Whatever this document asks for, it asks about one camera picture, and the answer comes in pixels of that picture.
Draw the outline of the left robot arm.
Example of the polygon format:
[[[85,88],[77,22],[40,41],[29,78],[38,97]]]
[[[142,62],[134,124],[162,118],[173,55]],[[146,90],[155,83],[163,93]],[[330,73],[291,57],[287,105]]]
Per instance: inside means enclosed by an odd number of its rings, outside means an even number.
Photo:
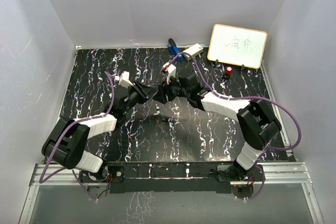
[[[158,91],[133,82],[129,87],[117,86],[112,94],[112,103],[105,111],[83,119],[60,118],[42,147],[42,154],[64,169],[87,171],[98,182],[108,177],[107,162],[85,150],[87,141],[97,135],[113,132],[127,119],[127,113],[137,104],[144,104]]]

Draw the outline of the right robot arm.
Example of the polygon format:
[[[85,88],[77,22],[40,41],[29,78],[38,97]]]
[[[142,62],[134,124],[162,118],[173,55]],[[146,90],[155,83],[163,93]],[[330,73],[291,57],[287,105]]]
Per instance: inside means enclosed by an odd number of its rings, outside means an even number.
[[[220,176],[247,180],[253,174],[257,159],[282,129],[264,100],[220,98],[209,88],[201,86],[196,74],[189,69],[181,70],[177,77],[169,76],[158,86],[153,99],[166,104],[176,97],[186,98],[196,109],[219,113],[239,123],[245,143],[232,166],[219,172]]]

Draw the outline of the blue stapler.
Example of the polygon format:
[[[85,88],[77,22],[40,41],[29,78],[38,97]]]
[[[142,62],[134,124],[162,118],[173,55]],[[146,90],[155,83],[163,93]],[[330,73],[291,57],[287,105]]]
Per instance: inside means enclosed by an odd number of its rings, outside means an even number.
[[[172,53],[172,55],[175,57],[178,53],[180,53],[180,50],[178,49],[175,41],[172,38],[168,39],[168,45],[167,45],[168,49],[170,50],[170,52]],[[183,56],[179,55],[176,58],[177,61],[182,61],[183,60]]]

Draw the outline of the small white box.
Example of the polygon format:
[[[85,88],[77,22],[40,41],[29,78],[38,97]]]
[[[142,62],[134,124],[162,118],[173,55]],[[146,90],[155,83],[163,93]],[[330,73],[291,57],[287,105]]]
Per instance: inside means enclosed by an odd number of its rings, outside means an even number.
[[[191,60],[191,56],[195,57],[203,52],[203,47],[200,44],[194,44],[189,48],[185,49],[184,57],[186,60]]]

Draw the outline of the red emergency stop button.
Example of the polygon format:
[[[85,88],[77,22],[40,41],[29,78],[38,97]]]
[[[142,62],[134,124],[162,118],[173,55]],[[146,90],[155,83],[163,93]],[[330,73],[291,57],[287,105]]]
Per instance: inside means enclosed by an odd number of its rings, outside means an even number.
[[[229,79],[231,77],[232,72],[233,72],[232,67],[231,66],[227,66],[225,68],[225,71],[224,71],[224,74],[223,74],[223,78],[226,79],[226,80]]]

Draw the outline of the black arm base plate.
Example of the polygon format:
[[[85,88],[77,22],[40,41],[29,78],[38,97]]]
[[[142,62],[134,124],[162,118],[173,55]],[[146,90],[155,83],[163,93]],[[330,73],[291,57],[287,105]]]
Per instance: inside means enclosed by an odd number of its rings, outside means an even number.
[[[220,176],[233,162],[109,162],[107,179],[95,181],[80,172],[81,182],[106,187],[111,194],[134,192],[214,191],[229,194],[235,186],[252,186],[262,181],[261,168],[253,168],[244,179]]]

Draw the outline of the whiteboard with yellow frame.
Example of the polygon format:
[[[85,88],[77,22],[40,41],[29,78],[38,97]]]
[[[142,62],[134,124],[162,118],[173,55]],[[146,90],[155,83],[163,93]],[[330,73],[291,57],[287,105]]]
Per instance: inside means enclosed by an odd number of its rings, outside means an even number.
[[[228,65],[259,69],[268,34],[265,31],[215,24],[207,59]]]

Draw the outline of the aluminium rail frame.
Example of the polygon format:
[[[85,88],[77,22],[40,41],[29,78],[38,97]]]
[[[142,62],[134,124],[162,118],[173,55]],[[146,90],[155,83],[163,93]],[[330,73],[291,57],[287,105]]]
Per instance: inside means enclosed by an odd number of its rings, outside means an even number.
[[[261,162],[243,180],[228,162],[112,163],[110,179],[43,165],[20,223],[323,223],[303,162]]]

